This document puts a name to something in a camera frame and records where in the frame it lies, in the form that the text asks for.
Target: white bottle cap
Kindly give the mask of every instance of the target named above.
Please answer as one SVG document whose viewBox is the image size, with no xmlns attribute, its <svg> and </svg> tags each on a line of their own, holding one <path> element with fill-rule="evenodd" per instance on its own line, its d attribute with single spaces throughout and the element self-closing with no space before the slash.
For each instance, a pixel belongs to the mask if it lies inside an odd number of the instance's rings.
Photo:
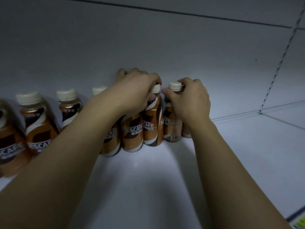
<svg viewBox="0 0 305 229">
<path fill-rule="evenodd" d="M 42 97 L 38 92 L 32 92 L 28 94 L 17 94 L 16 98 L 20 105 L 37 104 L 42 101 Z"/>
<path fill-rule="evenodd" d="M 78 98 L 75 89 L 57 91 L 57 97 L 59 101 L 69 101 Z"/>
<path fill-rule="evenodd" d="M 101 93 L 107 88 L 107 86 L 100 86 L 100 87 L 94 87 L 92 88 L 92 94 L 96 96 L 97 94 Z"/>
<path fill-rule="evenodd" d="M 159 93 L 160 90 L 161 90 L 160 84 L 156 84 L 152 89 L 152 93 Z"/>
<path fill-rule="evenodd" d="M 173 91 L 180 91 L 182 89 L 182 84 L 180 82 L 173 82 L 168 85 L 168 88 Z"/>
</svg>

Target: hand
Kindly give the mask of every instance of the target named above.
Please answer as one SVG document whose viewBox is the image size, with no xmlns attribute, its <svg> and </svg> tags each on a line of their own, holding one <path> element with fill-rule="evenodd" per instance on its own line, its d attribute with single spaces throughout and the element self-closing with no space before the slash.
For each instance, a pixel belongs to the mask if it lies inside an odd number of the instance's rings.
<svg viewBox="0 0 305 229">
<path fill-rule="evenodd" d="M 147 107 L 147 102 L 155 99 L 151 89 L 155 83 L 162 84 L 157 73 L 148 74 L 134 68 L 129 73 L 120 69 L 116 83 L 97 95 L 96 101 L 107 100 L 122 115 L 135 115 Z"/>
<path fill-rule="evenodd" d="M 178 80 L 185 89 L 177 95 L 169 88 L 162 93 L 171 100 L 177 116 L 188 126 L 196 126 L 199 120 L 210 121 L 211 102 L 207 89 L 199 79 L 183 78 Z"/>
</svg>

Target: person's left hand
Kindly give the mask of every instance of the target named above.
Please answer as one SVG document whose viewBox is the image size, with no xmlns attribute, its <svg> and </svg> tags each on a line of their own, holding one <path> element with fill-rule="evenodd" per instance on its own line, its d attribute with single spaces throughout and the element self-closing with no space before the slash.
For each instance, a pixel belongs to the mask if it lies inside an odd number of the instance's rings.
<svg viewBox="0 0 305 229">
<path fill-rule="evenodd" d="M 151 90 L 156 83 L 162 84 L 157 73 L 147 74 L 137 68 L 127 73 L 121 68 L 116 83 L 92 100 L 106 101 L 107 105 L 113 107 L 120 116 L 135 115 L 146 108 L 148 101 L 155 99 Z"/>
</svg>

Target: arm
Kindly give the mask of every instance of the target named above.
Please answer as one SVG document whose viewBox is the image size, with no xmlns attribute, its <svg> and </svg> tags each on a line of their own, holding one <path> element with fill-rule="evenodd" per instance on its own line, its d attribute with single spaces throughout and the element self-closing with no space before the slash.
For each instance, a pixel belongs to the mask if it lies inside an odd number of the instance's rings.
<svg viewBox="0 0 305 229">
<path fill-rule="evenodd" d="M 134 72 L 92 98 L 69 127 L 0 192 L 1 226 L 67 227 L 108 131 L 122 115 L 146 107 L 154 82 L 161 83 L 157 74 Z"/>
<path fill-rule="evenodd" d="M 209 118 L 210 100 L 201 81 L 184 78 L 181 96 L 169 89 L 176 114 L 193 138 L 201 183 L 216 228 L 291 228 L 235 156 Z"/>
</svg>

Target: barcode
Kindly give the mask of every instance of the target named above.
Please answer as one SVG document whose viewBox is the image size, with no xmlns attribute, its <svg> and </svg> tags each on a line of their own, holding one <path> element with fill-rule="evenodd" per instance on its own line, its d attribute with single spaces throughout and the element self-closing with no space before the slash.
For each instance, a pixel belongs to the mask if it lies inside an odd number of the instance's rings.
<svg viewBox="0 0 305 229">
<path fill-rule="evenodd" d="M 177 139 L 179 139 L 179 138 L 180 138 L 180 136 L 171 136 L 171 137 L 170 137 L 171 140 L 177 140 Z"/>
</svg>

